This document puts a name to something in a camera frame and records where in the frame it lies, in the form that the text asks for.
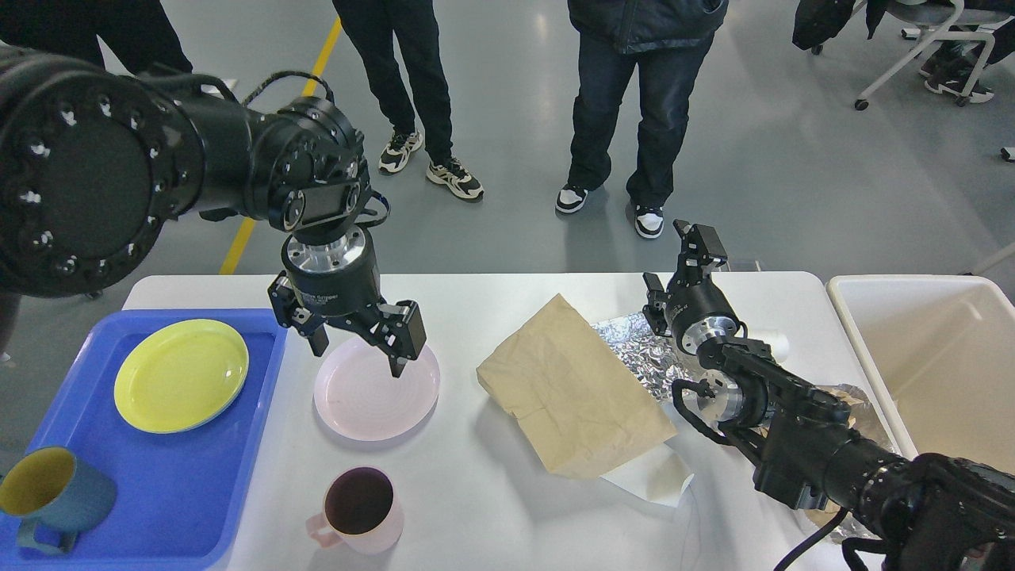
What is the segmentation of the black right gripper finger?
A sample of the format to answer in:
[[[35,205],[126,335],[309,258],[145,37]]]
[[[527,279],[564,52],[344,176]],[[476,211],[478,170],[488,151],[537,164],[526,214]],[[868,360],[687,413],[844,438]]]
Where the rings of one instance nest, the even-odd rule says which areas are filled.
[[[677,267],[673,275],[674,281],[695,280],[695,242],[688,237],[692,224],[685,220],[674,220],[674,230],[680,239],[680,253],[677,256]]]
[[[688,285],[710,281],[710,271],[726,264],[728,254],[718,232],[710,225],[692,224],[688,228]]]

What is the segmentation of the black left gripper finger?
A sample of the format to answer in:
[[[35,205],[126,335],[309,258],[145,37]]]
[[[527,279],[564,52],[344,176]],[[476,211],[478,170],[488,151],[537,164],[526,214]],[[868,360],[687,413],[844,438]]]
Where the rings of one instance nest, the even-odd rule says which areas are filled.
[[[413,300],[394,305],[378,303],[346,317],[346,329],[358,334],[389,360],[390,372],[399,378],[410,361],[419,358],[427,332],[419,304]]]
[[[302,306],[297,290],[285,272],[279,272],[267,290],[276,322],[282,328],[294,328],[315,357],[322,357],[329,346],[325,318]]]

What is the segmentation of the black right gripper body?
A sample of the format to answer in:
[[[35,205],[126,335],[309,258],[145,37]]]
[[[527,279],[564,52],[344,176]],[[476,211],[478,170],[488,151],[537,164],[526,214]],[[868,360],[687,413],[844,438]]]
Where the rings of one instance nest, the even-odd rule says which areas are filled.
[[[685,354],[696,354],[710,339],[734,336],[741,322],[710,276],[696,285],[672,283],[664,289],[656,274],[642,274],[645,322],[653,334],[669,337]]]

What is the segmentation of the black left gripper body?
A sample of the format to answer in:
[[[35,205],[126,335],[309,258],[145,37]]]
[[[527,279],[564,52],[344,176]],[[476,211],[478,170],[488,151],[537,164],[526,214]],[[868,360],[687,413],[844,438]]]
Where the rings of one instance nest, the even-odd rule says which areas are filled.
[[[293,310],[322,317],[334,328],[374,329],[381,322],[376,251],[365,228],[351,228],[332,243],[308,245],[295,236],[282,247],[279,324],[291,328]]]

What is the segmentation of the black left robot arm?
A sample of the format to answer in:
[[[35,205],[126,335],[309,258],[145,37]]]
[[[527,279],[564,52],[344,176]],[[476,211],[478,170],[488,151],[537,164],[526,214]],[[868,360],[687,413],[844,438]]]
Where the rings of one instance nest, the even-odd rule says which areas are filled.
[[[362,133],[325,97],[275,113],[217,77],[117,76],[2,48],[2,292],[90,295],[122,281],[190,211],[264,220],[286,235],[269,286],[277,322],[312,353],[326,328],[381,348],[393,376],[425,341],[419,307],[381,295]]]

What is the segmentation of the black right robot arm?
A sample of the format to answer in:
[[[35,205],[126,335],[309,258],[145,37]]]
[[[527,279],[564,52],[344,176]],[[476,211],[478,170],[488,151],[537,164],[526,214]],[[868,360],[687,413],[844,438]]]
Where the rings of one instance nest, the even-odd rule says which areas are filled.
[[[841,398],[787,372],[771,347],[747,336],[710,271],[726,251],[710,225],[675,220],[682,241],[667,285],[644,274],[642,313],[653,333],[669,337],[726,383],[674,381],[676,411],[714,443],[733,446],[754,466],[757,491],[791,509],[838,513],[791,550],[791,566],[848,515],[871,532],[847,538],[842,556],[865,569],[860,553],[884,557],[884,570],[1011,570],[1014,496],[1011,474],[965,458],[888,451],[848,425]]]

